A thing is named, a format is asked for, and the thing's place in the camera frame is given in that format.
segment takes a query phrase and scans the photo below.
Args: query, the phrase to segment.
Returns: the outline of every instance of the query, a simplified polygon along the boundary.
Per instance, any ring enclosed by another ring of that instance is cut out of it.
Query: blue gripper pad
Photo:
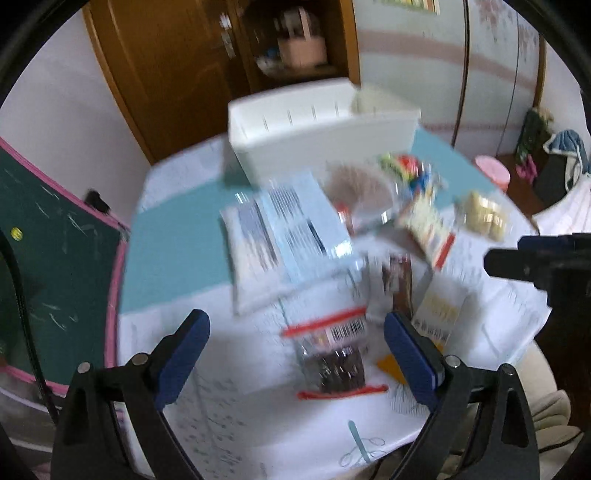
[[[154,403],[158,411],[177,401],[197,359],[209,340],[209,316],[202,310],[193,310],[174,335],[165,337],[152,352],[152,356],[162,355],[164,363],[154,372],[158,390]]]
[[[438,403],[435,390],[443,379],[437,378],[421,349],[402,325],[397,313],[388,313],[384,323],[384,339],[398,362],[414,398],[433,412]]]

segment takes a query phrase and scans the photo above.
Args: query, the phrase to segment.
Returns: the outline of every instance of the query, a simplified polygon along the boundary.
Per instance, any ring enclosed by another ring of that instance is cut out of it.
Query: wooden door
[[[151,163],[228,128],[250,93],[225,0],[91,0],[107,81]]]

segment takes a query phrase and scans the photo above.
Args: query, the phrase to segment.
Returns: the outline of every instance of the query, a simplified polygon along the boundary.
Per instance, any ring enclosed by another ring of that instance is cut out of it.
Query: screw
[[[447,363],[452,368],[457,368],[462,364],[461,360],[455,355],[448,355],[445,357],[445,363]]]
[[[10,230],[10,235],[17,242],[20,242],[22,240],[22,230],[19,227],[14,227],[12,230]]]
[[[515,375],[515,369],[512,366],[510,366],[509,364],[504,364],[502,369],[503,369],[503,372],[505,372],[509,376]]]
[[[148,361],[147,353],[136,353],[131,359],[131,363],[136,366],[144,365]]]
[[[78,365],[77,370],[78,370],[78,373],[85,374],[86,372],[88,372],[88,370],[90,370],[90,363],[82,362],[80,365]]]

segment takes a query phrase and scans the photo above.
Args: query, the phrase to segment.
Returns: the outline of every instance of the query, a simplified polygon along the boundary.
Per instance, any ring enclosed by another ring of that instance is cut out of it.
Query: table
[[[419,129],[412,153],[432,163],[449,182],[436,200],[446,221],[453,221],[453,199],[476,189],[510,212],[513,229],[505,245],[514,247],[522,235],[533,234],[510,200],[447,144]],[[236,202],[237,193],[249,191],[224,135],[152,170],[132,227],[120,302],[118,362],[151,351],[191,309],[209,314],[210,341],[178,402],[164,410],[206,480],[330,479],[364,465],[368,456],[375,460],[412,442],[427,412],[413,404],[407,387],[376,368],[367,369],[368,377],[387,383],[387,394],[329,402],[295,399],[292,381],[298,366],[279,332],[286,323],[363,303],[361,278],[337,277],[294,299],[234,318],[232,273],[219,212]],[[374,252],[408,248],[387,227],[355,246]],[[533,286],[488,278],[482,256],[491,246],[462,232],[450,252],[444,273],[467,285],[471,295],[446,351],[468,365],[496,369],[519,359],[549,311],[545,294]],[[429,275],[426,264],[413,258],[415,302],[424,294]],[[129,437],[137,468],[149,473],[137,440],[132,433]]]

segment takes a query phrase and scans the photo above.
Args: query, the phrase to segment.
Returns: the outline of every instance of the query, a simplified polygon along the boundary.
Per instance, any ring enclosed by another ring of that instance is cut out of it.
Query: white plastic box
[[[329,162],[360,164],[410,150],[421,111],[348,79],[284,87],[230,102],[229,140],[248,180],[262,185]]]

